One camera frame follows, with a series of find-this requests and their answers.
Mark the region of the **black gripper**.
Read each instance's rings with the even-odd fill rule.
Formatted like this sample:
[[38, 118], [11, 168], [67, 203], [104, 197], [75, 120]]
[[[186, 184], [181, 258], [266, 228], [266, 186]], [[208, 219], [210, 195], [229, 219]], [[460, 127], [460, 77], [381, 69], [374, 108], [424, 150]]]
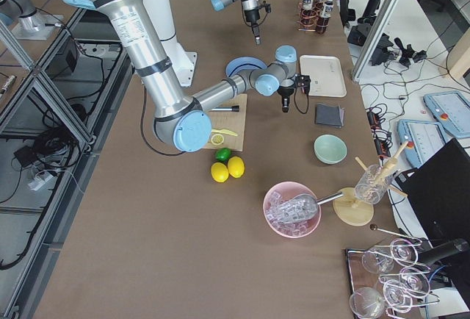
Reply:
[[271, 4], [266, 3], [263, 1], [261, 4], [257, 4], [254, 6], [249, 6], [248, 9], [243, 8], [243, 13], [245, 17], [245, 22], [250, 26], [253, 30], [253, 36], [255, 38], [255, 42], [257, 45], [261, 44], [261, 35], [259, 34], [259, 24], [258, 21], [260, 20], [260, 10], [264, 9], [266, 15], [264, 16], [263, 20], [267, 17], [269, 13], [271, 13]]
[[290, 96], [295, 96], [298, 89], [308, 96], [310, 84], [310, 76], [302, 74], [295, 74], [292, 78], [284, 80], [277, 89], [277, 93], [281, 96], [282, 112], [289, 111]]

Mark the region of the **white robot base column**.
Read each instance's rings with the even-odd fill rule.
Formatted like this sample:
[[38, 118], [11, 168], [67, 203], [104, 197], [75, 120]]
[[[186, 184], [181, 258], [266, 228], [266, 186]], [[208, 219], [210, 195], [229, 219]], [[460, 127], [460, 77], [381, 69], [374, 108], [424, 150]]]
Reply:
[[143, 0], [143, 4], [166, 54], [171, 59], [180, 85], [190, 87], [198, 55], [196, 52], [185, 51], [179, 43], [170, 0]]

